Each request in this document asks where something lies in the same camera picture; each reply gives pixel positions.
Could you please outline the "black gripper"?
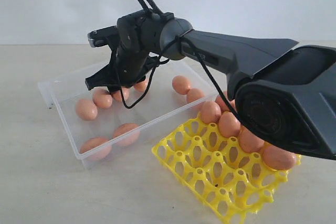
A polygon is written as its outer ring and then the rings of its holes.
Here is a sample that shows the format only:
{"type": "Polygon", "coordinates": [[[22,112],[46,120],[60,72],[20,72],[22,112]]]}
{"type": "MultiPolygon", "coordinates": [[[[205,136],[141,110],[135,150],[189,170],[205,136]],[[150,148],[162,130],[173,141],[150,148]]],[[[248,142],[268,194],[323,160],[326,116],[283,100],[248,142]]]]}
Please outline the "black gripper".
{"type": "Polygon", "coordinates": [[[144,80],[144,76],[155,66],[167,63],[167,60],[158,60],[158,56],[150,57],[149,53],[147,50],[134,52],[119,43],[116,52],[111,55],[110,64],[85,78],[88,91],[107,87],[110,93],[115,93],[144,80]]]}

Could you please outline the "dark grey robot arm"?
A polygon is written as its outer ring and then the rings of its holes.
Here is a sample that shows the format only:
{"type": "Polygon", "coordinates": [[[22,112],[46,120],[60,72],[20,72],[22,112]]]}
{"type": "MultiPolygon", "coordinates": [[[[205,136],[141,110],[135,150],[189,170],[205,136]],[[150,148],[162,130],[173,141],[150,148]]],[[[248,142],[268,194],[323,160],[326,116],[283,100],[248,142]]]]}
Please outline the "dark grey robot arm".
{"type": "Polygon", "coordinates": [[[169,60],[185,57],[226,76],[227,99],[251,132],[284,150],[335,159],[335,48],[291,39],[256,39],[195,30],[172,13],[138,11],[91,31],[93,48],[109,46],[107,66],[88,89],[131,87],[169,60]]]}

